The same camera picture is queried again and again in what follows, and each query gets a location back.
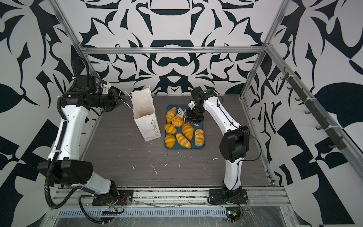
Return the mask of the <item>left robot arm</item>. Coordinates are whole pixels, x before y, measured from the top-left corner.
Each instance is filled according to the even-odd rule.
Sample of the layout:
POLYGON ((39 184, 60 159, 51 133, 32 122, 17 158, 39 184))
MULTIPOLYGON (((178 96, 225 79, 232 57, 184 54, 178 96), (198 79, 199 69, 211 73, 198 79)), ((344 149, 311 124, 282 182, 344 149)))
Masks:
POLYGON ((76 187, 97 195, 117 197, 115 182, 94 172, 90 162, 80 159, 80 139, 86 117, 92 108, 112 111, 124 100, 111 89, 106 94, 90 91, 72 91, 57 102, 61 116, 54 147, 46 161, 38 163, 37 170, 45 176, 44 194, 50 198, 52 183, 76 187))

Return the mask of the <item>white paper gift bag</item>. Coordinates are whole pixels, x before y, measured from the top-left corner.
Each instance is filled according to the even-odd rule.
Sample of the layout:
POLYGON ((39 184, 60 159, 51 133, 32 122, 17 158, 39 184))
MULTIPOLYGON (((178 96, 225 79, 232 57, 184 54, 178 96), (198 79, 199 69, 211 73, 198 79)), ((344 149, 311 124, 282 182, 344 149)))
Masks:
POLYGON ((145 89, 131 93, 121 90, 119 94, 122 92, 131 99, 132 106, 129 107, 133 110, 133 120, 144 140, 151 141, 161 138, 150 86, 147 85, 145 89))

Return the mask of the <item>round knotted fake bread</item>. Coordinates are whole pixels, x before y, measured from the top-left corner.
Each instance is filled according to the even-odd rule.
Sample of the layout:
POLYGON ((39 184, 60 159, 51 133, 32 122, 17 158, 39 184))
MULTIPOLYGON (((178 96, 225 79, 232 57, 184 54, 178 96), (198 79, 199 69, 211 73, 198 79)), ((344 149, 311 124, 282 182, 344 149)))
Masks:
POLYGON ((175 127, 180 127, 184 124, 184 120, 177 115, 172 118, 171 122, 175 127))

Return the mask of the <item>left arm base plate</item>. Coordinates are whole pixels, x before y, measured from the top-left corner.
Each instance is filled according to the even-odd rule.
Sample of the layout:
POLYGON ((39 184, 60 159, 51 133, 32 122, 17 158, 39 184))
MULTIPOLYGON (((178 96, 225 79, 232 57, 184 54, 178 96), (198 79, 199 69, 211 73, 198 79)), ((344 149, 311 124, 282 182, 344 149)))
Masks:
POLYGON ((127 205, 133 200, 133 190, 118 190, 115 195, 103 194, 96 195, 93 199, 93 206, 106 206, 107 204, 112 204, 116 206, 127 205))

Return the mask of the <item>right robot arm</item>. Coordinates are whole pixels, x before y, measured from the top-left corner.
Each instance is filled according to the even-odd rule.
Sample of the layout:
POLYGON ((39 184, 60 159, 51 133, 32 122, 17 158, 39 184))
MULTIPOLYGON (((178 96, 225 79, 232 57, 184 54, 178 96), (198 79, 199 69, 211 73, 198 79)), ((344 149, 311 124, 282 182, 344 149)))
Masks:
POLYGON ((192 89, 191 96, 184 121, 191 125, 200 124, 204 121, 204 113, 208 112, 218 125, 223 134, 219 150, 226 161, 223 186, 227 193, 231 193, 242 185, 242 164, 250 144, 249 128, 233 119, 214 90, 196 87, 192 89))

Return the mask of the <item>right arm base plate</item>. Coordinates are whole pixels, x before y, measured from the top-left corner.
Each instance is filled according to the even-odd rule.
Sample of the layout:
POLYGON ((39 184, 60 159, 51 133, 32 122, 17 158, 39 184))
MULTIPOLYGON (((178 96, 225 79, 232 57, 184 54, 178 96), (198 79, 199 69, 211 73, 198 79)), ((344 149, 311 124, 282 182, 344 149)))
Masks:
POLYGON ((226 188, 222 189, 210 189, 207 202, 212 205, 224 205, 224 204, 240 204, 246 205, 249 200, 247 192, 242 187, 233 191, 228 191, 226 188))

